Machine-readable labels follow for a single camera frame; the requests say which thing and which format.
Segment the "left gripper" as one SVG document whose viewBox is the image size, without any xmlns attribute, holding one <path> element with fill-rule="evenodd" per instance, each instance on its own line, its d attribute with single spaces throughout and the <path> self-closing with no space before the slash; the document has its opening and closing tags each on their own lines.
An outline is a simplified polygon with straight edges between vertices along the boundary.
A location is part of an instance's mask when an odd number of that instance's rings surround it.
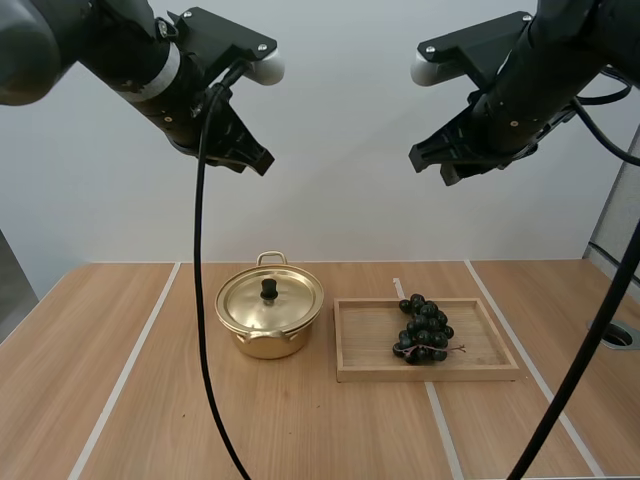
<svg viewBox="0 0 640 480">
<path fill-rule="evenodd" d="M 266 174 L 275 159 L 230 105 L 228 82 L 210 83 L 192 55 L 145 56 L 133 66 L 132 105 L 177 150 L 203 152 L 211 167 Z"/>
</svg>

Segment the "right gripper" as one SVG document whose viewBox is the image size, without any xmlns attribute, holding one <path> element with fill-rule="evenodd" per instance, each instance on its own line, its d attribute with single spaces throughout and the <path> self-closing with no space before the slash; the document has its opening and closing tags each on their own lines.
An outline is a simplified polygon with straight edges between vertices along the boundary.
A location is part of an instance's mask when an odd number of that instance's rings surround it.
<svg viewBox="0 0 640 480">
<path fill-rule="evenodd" d="M 483 175 L 502 163 L 496 156 L 513 156 L 530 145 L 574 95 L 575 79 L 567 72 L 506 65 L 471 109 L 468 120 L 467 113 L 461 112 L 411 147 L 411 164 L 416 173 L 441 165 L 447 186 Z M 470 148 L 465 127 L 482 153 Z"/>
</svg>

